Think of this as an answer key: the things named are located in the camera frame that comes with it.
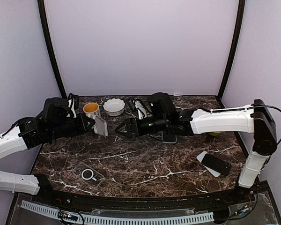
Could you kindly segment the clear white phone case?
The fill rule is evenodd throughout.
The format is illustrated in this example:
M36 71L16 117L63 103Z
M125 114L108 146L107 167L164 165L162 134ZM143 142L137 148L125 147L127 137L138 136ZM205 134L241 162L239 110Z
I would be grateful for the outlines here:
M96 116L94 120L95 120L95 124L93 126L94 133L107 137L108 136L107 122L98 116Z

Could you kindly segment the light blue phone case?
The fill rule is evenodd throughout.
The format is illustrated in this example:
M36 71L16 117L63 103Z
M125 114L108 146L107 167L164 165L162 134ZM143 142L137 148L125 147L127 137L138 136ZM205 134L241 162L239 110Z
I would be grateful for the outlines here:
M164 144L176 144L177 143L177 136L176 135L166 135L162 137L162 143Z

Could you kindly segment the black phone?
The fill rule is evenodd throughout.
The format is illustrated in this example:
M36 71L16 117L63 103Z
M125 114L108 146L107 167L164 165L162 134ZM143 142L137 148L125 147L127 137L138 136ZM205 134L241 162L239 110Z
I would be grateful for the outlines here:
M228 176L232 165L226 161L223 161L213 155L206 154L201 162L204 166L222 174Z

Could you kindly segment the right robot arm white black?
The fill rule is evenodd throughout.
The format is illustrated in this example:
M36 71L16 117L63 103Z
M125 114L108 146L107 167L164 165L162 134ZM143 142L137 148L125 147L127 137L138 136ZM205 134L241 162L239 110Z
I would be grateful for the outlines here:
M158 92L147 98L150 116L124 120L117 134L135 139L139 136L168 131L178 136L193 136L210 132L252 133L254 144L238 177L238 186L230 192L230 200L240 203L248 195L256 177L277 150L276 124L261 99L253 104L223 109L183 109L177 111L169 94Z

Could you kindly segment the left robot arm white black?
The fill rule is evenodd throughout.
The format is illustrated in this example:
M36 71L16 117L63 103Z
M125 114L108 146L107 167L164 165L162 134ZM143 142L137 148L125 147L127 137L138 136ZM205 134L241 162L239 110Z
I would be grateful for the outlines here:
M79 97L70 95L45 100L43 110L36 117L17 120L0 134L0 159L16 152L52 143L53 140L82 135L95 125L84 113L76 113ZM0 190L38 195L46 204L53 204L57 195L44 175L23 175L0 171Z

